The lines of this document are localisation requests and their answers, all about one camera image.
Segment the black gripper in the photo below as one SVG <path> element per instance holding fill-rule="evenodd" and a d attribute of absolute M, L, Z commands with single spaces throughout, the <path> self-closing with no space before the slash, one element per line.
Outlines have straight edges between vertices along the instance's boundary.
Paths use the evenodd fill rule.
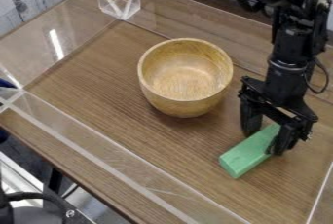
<path fill-rule="evenodd" d="M 250 136 L 261 129 L 264 116 L 277 123 L 268 126 L 269 155 L 281 156 L 306 140 L 318 120 L 304 100 L 313 66 L 313 61 L 302 65 L 270 61 L 264 81 L 242 77 L 238 97 L 244 134 Z"/>

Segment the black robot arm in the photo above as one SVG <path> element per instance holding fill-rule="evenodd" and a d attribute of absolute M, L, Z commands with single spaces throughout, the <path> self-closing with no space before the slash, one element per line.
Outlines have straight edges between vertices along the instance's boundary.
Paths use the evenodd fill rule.
<path fill-rule="evenodd" d="M 273 50 L 268 57 L 264 80 L 242 78 L 241 125 L 246 135 L 254 134 L 269 117 L 280 131 L 266 152 L 281 155 L 308 140 L 318 121 L 305 103 L 308 92 L 322 93 L 310 84 L 313 70 L 322 66 L 317 56 L 325 52 L 328 17 L 332 0 L 237 0 L 249 12 L 272 14 Z"/>

